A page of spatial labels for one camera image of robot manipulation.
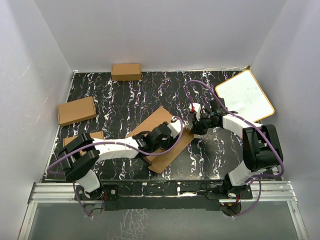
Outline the large cardboard box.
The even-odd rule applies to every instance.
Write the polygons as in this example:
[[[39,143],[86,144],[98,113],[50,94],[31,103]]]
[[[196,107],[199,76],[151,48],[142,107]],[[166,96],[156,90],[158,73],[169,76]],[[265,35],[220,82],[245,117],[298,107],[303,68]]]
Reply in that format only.
[[[141,124],[127,135],[146,144],[144,152],[162,153],[161,155],[143,155],[149,163],[149,170],[157,174],[162,173],[175,158],[191,143],[194,135],[185,127],[181,138],[181,122],[173,117],[165,108],[159,107]]]

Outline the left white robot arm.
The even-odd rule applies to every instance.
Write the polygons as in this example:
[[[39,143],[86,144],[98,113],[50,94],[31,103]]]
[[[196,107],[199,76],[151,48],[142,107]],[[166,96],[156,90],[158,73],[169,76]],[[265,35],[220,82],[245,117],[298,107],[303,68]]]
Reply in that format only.
[[[151,131],[112,140],[101,140],[83,133],[59,153],[65,180],[79,184],[89,199],[98,200],[102,197],[104,188],[98,175],[92,170],[96,163],[112,159],[158,156],[157,151],[160,150],[166,153],[175,145],[182,126],[178,121],[165,121]]]

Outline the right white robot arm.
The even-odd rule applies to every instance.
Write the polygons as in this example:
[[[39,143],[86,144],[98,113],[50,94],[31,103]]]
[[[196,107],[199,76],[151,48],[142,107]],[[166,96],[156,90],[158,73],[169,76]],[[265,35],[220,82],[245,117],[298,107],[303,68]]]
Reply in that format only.
[[[189,111],[193,114],[190,132],[203,136],[208,129],[220,127],[241,138],[242,162],[225,175],[222,185],[211,189],[217,195],[233,199],[258,175],[283,162],[282,149],[274,125],[245,121],[236,117],[235,112],[228,113],[216,100],[210,103],[211,111],[198,103],[189,105]]]

